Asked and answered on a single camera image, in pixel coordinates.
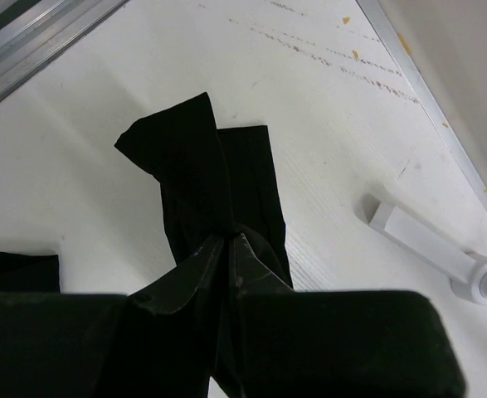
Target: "black fabric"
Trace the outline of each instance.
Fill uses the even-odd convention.
[[[0,292],[61,291],[58,255],[16,255],[0,252]]]
[[[136,121],[115,147],[160,182],[177,264],[211,233],[244,231],[258,258],[292,285],[266,126],[217,130],[203,93]]]

